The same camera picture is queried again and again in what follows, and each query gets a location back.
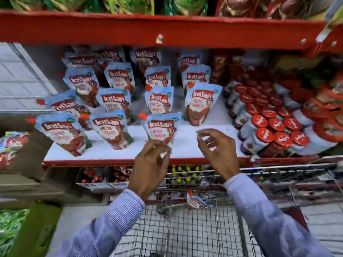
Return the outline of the person's right forearm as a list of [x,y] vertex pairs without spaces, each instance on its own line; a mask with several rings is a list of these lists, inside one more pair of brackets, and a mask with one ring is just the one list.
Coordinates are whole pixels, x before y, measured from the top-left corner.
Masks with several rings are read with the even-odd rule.
[[270,201],[246,174],[224,184],[265,257],[334,257],[299,222]]

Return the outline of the green cardboard box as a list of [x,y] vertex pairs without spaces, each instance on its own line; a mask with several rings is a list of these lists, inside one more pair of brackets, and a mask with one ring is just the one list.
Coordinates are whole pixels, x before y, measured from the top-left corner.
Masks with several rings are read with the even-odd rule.
[[60,204],[33,203],[7,257],[45,257],[61,213]]

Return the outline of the pile of green vegetable packets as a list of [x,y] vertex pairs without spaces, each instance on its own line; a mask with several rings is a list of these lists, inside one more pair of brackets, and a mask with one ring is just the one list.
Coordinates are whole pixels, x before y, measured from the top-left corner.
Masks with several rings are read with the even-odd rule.
[[29,209],[0,210],[0,257],[8,257]]

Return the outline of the group of red-capped sauce bottles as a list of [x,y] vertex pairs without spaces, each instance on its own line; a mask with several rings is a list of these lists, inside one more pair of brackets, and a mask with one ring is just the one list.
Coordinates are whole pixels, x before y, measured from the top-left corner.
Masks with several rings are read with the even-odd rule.
[[266,67],[229,64],[229,81],[223,95],[237,138],[245,155],[259,153],[273,142],[273,132],[286,132],[281,113],[283,101],[273,88],[273,78]]

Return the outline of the person's left forearm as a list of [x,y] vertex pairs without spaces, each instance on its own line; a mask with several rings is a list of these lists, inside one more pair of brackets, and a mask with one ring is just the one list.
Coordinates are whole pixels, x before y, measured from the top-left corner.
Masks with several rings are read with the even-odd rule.
[[104,213],[62,242],[57,253],[49,257],[109,257],[140,218],[144,207],[138,194],[125,189]]

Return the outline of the person's left hand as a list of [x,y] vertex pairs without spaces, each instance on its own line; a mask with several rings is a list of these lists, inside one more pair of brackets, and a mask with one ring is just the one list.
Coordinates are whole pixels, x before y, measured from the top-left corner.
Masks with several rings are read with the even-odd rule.
[[167,173],[160,172],[160,158],[171,148],[163,141],[150,139],[135,157],[128,189],[143,201],[148,200],[153,191],[165,179]]

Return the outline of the small ketchup pouch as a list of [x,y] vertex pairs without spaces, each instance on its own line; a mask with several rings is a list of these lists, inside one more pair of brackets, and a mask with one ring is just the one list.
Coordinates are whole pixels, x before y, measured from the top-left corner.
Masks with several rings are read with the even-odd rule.
[[191,209],[208,209],[214,207],[215,197],[207,193],[198,193],[194,190],[188,190],[186,202]]

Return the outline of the row of yellow-capped bottles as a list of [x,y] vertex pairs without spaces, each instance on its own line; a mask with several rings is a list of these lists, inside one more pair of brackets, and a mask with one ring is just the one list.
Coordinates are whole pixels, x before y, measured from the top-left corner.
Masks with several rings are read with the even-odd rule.
[[200,165],[170,165],[165,182],[168,185],[183,186],[200,184],[204,173]]

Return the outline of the red metal shelf beam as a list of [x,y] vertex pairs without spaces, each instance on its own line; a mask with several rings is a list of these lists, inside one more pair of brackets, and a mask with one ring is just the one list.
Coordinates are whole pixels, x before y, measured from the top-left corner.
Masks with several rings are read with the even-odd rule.
[[303,50],[343,53],[343,25],[230,17],[20,12],[0,9],[0,42]]

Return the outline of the row of small red-capped bottles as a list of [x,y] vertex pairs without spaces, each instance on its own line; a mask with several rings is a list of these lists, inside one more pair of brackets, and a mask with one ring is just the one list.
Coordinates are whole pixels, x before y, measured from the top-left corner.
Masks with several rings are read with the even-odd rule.
[[81,167],[75,182],[77,184],[102,184],[128,182],[133,166]]

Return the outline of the row of green packets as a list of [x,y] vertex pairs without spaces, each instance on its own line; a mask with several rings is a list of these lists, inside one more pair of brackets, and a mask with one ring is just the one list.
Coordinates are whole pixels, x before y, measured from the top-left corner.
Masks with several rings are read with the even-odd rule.
[[96,12],[167,16],[205,16],[208,0],[0,0],[18,11]]

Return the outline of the white shelf board red edge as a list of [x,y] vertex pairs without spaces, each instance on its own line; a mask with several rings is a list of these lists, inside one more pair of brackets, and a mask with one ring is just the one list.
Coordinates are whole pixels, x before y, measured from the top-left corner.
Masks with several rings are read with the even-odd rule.
[[[209,164],[198,148],[198,129],[217,129],[236,140],[236,151],[239,163],[244,167],[257,166],[258,162],[252,163],[241,150],[241,141],[237,138],[238,130],[232,125],[232,119],[227,113],[224,97],[220,95],[209,112],[205,123],[201,126],[191,126],[189,122],[181,120],[173,143],[170,145],[172,154],[170,164]],[[87,136],[93,146],[87,149],[82,156],[74,157],[53,143],[42,164],[46,167],[103,167],[116,165],[133,165],[135,157],[144,147],[148,136],[141,124],[130,125],[129,134],[134,143],[123,150],[113,150],[110,145],[95,131],[87,131]]]

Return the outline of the colourful snack packet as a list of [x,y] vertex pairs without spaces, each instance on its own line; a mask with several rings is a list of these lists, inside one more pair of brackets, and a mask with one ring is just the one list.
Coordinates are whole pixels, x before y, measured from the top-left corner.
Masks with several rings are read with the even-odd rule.
[[7,131],[0,137],[0,168],[9,165],[28,142],[29,132]]

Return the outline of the group of orange-lidded jars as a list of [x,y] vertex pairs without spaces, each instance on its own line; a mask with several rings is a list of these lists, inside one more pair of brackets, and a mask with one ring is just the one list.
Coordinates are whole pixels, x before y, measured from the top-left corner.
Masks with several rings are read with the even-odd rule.
[[343,70],[331,80],[319,80],[316,88],[306,88],[292,74],[282,76],[273,87],[300,125],[300,134],[289,131],[293,145],[285,157],[317,155],[343,145]]

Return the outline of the person's right hand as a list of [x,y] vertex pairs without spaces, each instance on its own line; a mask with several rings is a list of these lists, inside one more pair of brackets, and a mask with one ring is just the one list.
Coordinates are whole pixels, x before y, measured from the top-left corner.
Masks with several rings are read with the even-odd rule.
[[212,151],[212,158],[208,159],[214,171],[224,181],[239,174],[239,162],[236,153],[235,139],[216,129],[200,129],[196,131],[197,138],[202,138]]

